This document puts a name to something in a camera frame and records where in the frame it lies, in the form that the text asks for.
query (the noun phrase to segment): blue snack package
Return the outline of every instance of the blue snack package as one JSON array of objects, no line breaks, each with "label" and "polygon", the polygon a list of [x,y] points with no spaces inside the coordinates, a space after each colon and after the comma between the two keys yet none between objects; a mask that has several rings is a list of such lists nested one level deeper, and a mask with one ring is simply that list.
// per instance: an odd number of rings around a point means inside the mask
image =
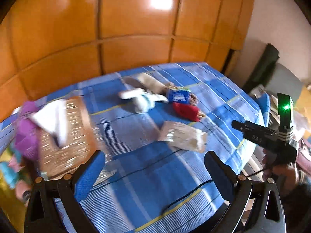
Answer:
[{"label": "blue snack package", "polygon": [[190,103],[190,94],[191,92],[188,89],[178,88],[170,89],[168,88],[166,93],[166,98],[169,100],[169,103],[177,102],[182,104]]}]

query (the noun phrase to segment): dark sleeve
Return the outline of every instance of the dark sleeve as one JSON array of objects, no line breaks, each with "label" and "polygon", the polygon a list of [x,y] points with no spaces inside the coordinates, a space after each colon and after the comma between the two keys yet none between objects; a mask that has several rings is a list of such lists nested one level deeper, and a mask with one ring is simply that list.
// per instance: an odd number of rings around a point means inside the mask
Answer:
[{"label": "dark sleeve", "polygon": [[[294,229],[305,221],[303,218],[311,216],[311,179],[303,171],[299,171],[298,186],[289,195],[282,198],[282,204],[287,232],[296,232]],[[300,227],[306,228],[307,225],[300,225]]]}]

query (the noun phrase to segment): bed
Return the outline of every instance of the bed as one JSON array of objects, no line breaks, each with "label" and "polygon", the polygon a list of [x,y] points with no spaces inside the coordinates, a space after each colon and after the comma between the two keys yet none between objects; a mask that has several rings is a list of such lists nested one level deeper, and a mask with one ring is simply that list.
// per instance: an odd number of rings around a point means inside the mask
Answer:
[{"label": "bed", "polygon": [[[145,114],[135,114],[131,102],[119,99],[119,91],[129,89],[125,76],[145,72],[157,80],[187,86],[198,97],[198,107],[207,117],[191,122],[178,117],[170,104],[156,103]],[[164,121],[178,121],[208,133],[205,152],[213,150],[239,173],[255,145],[231,128],[232,120],[267,125],[269,103],[258,104],[232,81],[205,62],[166,63],[111,73],[58,90],[36,101],[43,106],[58,98],[80,95],[91,120],[104,136],[113,155],[117,173],[95,186],[81,202],[100,232],[189,232],[222,205],[223,199],[213,183],[208,183],[186,199],[161,210],[187,194],[210,176],[204,167],[205,153],[176,150],[157,141]],[[0,149],[14,134],[16,114],[1,124]],[[56,200],[68,232],[75,232],[60,200]]]}]

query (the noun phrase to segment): white wall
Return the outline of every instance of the white wall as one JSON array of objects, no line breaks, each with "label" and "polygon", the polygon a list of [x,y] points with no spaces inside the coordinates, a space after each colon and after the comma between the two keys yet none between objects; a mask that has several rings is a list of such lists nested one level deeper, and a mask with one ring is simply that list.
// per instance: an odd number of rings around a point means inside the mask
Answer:
[{"label": "white wall", "polygon": [[311,26],[294,0],[255,0],[241,56],[230,78],[243,86],[265,45],[280,52],[278,62],[301,81],[311,81]]}]

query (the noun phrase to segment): wooden headboard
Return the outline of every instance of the wooden headboard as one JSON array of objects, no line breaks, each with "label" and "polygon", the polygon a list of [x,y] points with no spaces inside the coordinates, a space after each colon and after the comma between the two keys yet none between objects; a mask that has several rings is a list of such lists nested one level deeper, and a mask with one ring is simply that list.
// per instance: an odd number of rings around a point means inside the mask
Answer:
[{"label": "wooden headboard", "polygon": [[0,121],[27,99],[123,69],[206,61],[221,71],[229,61],[230,70],[253,1],[17,0],[0,24]]}]

